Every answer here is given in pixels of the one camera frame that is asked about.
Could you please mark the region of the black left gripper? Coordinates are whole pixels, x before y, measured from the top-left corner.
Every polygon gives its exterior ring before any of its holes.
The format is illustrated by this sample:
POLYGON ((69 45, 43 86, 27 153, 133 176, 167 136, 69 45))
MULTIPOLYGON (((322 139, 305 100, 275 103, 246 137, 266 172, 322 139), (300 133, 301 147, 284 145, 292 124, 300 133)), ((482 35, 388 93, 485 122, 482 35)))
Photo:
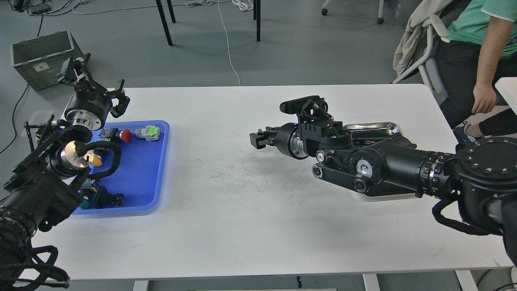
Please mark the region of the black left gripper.
POLYGON ((94 92, 97 83, 87 68, 91 57, 86 53, 82 57, 67 59, 58 74, 58 83, 74 87, 74 94, 65 109, 63 116, 72 125, 82 125, 90 131, 100 130, 105 125, 110 112, 114 118, 122 116, 130 103, 124 90, 124 79, 120 79, 114 90, 102 93, 94 92), (113 105, 111 99, 117 99, 113 105))

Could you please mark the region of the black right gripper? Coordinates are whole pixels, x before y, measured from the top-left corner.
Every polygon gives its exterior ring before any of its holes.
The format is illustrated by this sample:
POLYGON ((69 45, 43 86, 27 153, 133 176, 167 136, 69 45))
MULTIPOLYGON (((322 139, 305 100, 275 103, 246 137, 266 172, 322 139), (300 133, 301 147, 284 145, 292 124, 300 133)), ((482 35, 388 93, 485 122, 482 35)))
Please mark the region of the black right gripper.
POLYGON ((257 133, 250 133, 250 144, 260 150, 267 145, 273 146, 277 137, 277 149, 284 155, 295 159, 305 159, 308 155, 303 147, 297 123, 287 123, 282 127, 266 127, 259 129, 257 133))

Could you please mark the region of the person's hand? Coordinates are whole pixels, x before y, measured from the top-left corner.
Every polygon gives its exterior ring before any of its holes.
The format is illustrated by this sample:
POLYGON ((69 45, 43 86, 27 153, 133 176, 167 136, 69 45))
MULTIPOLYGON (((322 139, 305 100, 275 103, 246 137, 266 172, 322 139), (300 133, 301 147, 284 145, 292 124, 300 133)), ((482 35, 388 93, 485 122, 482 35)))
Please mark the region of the person's hand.
POLYGON ((496 104, 496 92, 490 84, 476 84, 473 88, 475 98, 471 113, 488 114, 496 104))

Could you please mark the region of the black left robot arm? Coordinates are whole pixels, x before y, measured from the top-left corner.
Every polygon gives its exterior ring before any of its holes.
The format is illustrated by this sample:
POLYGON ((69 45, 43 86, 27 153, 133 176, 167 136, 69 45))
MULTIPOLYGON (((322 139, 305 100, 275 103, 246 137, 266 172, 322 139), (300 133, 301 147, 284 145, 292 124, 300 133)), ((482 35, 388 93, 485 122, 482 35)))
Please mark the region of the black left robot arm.
POLYGON ((67 288, 68 274, 54 264, 54 246, 33 247, 37 230, 48 232, 70 217, 83 203, 80 188, 87 179, 112 175, 120 165, 122 151, 111 141, 92 141, 92 133, 104 127, 108 114, 122 116, 130 99, 124 80, 107 90, 94 81, 87 63, 90 53, 69 58, 58 81, 75 89, 64 118, 54 117, 37 125, 37 146, 13 170, 4 184, 9 195, 1 200, 1 289, 34 291, 46 280, 50 287, 67 288))

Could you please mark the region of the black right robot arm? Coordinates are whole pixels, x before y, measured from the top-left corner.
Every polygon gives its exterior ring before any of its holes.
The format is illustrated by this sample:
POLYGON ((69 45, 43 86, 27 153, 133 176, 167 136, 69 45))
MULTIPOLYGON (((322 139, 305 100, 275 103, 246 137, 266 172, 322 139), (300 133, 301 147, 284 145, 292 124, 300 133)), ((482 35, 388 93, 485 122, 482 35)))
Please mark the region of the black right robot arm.
POLYGON ((344 125, 318 95, 285 101, 280 111, 297 122, 250 134, 257 149, 276 147, 303 160, 314 157, 314 177, 362 194, 429 195, 435 220, 460 232, 502 236, 516 263, 516 139, 481 138, 455 153, 423 151, 397 124, 344 125))

